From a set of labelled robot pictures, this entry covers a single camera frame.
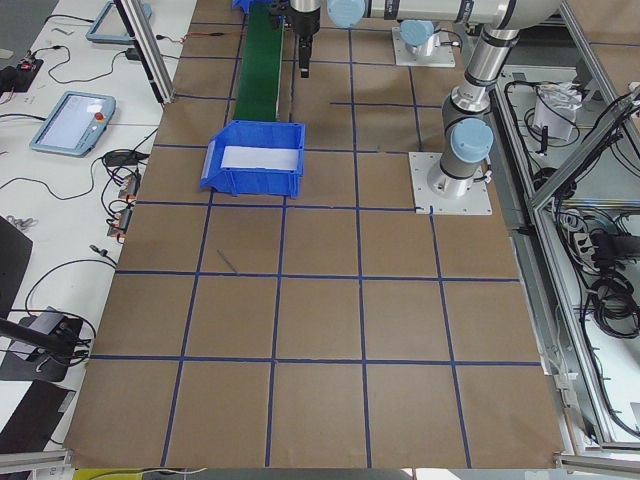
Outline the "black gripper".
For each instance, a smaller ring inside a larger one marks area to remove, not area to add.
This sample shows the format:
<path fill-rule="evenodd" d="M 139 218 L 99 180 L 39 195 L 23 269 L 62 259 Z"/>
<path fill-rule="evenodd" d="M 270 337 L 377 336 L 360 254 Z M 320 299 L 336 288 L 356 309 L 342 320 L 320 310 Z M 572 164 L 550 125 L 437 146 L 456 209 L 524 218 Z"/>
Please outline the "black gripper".
<path fill-rule="evenodd" d="M 298 37 L 298 66 L 300 75 L 308 78 L 312 57 L 313 36 L 320 28 L 319 0 L 291 0 L 291 23 Z"/>

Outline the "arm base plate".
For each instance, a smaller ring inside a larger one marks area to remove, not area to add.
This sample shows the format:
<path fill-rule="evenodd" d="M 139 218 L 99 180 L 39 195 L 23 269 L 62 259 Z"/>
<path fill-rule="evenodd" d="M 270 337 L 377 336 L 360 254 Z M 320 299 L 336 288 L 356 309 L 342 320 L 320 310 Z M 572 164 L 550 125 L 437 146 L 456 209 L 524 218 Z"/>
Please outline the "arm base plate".
<path fill-rule="evenodd" d="M 399 27 L 394 27 L 391 32 L 396 65 L 429 68 L 456 66 L 454 47 L 450 45 L 448 34 L 437 33 L 424 44 L 412 46 L 402 39 Z"/>
<path fill-rule="evenodd" d="M 480 166 L 463 180 L 448 177 L 440 165 L 439 152 L 410 152 L 414 210 L 417 214 L 471 215 L 492 214 L 487 184 Z"/>

